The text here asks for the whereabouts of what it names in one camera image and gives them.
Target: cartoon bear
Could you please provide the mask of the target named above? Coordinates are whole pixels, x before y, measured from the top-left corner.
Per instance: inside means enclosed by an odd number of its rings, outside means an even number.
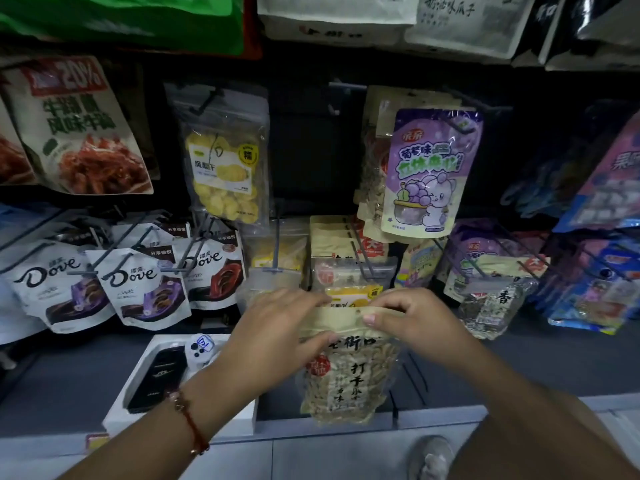
[[[427,175],[422,179],[429,195],[427,210],[422,218],[422,224],[427,232],[440,232],[444,230],[447,221],[446,206],[451,201],[451,195],[456,189],[456,181],[448,180],[447,174],[442,172],[437,176]]]

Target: bracelet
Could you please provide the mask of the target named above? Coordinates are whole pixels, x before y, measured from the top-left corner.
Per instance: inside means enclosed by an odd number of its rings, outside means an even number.
[[[196,456],[203,454],[209,449],[209,443],[199,432],[196,423],[193,422],[193,418],[191,418],[191,415],[188,411],[189,402],[185,400],[184,396],[182,395],[182,391],[180,389],[177,389],[175,391],[169,392],[167,394],[167,398],[173,404],[173,408],[179,413],[182,413],[184,418],[187,420],[187,424],[193,432],[193,448],[191,448],[190,451],[191,455]]]

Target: black smartphone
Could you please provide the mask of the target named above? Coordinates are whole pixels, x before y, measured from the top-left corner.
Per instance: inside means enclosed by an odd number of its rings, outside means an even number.
[[[127,404],[127,410],[136,414],[153,409],[163,401],[165,393],[178,389],[186,368],[184,347],[160,350]]]

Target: person's left hand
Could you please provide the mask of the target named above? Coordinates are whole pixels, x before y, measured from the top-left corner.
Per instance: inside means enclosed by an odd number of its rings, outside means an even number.
[[[303,318],[331,301],[325,294],[281,289],[254,300],[214,363],[233,374],[252,398],[276,386],[339,339],[331,331],[300,343]]]

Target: shelf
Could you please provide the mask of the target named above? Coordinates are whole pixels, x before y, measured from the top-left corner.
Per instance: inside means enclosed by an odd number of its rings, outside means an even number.
[[[50,346],[31,357],[30,367],[12,381],[0,402],[0,458],[84,453],[86,436],[104,432],[102,420],[149,339],[146,333],[105,333],[73,346]],[[638,321],[610,337],[519,317],[507,334],[487,346],[530,379],[606,410],[640,408],[638,343]],[[261,396],[255,435],[218,442],[474,422],[485,414],[480,404],[461,379],[406,353],[387,402],[366,426],[316,425],[300,414],[300,393],[292,378]]]

